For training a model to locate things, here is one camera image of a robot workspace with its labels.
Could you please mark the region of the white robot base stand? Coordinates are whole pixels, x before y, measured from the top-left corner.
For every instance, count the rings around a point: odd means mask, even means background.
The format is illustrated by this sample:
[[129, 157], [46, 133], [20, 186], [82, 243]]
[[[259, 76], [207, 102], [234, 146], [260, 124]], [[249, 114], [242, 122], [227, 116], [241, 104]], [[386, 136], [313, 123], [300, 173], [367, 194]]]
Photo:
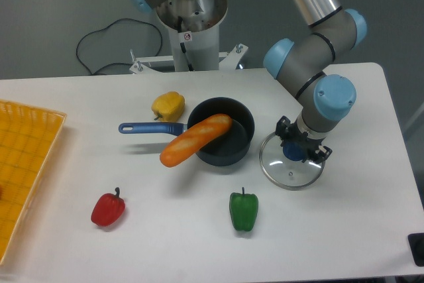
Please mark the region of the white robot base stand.
[[168, 31], [177, 72], [235, 70], [248, 52], [241, 43], [230, 52], [219, 49], [227, 0], [167, 0], [154, 11]]

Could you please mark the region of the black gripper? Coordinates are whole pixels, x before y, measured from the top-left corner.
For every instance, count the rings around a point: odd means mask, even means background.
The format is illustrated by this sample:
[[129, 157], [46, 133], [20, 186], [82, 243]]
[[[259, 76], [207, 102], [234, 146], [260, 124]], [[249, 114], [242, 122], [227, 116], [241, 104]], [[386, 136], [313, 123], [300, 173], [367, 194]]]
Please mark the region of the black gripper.
[[301, 132], [297, 123], [284, 115], [276, 123], [275, 135], [281, 140], [284, 156], [294, 162], [322, 163], [332, 154], [331, 148], [322, 145], [323, 139], [310, 138], [308, 132]]

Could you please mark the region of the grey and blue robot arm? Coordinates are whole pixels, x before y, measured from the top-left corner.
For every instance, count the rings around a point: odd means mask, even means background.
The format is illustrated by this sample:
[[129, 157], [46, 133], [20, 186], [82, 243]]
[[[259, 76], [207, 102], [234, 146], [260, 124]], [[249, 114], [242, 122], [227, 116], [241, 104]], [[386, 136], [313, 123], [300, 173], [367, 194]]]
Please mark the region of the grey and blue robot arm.
[[[291, 122], [281, 119], [276, 134], [284, 155], [293, 161], [317, 164], [331, 150], [323, 139], [350, 111], [356, 99], [353, 84], [324, 70], [357, 46], [366, 36], [364, 17], [344, 9], [339, 0], [294, 0], [310, 35], [295, 43], [285, 38], [266, 53], [263, 65], [303, 109]], [[226, 0], [132, 0], [138, 10], [155, 11], [168, 27], [177, 71], [215, 70], [219, 66], [217, 40], [206, 40], [227, 13]]]

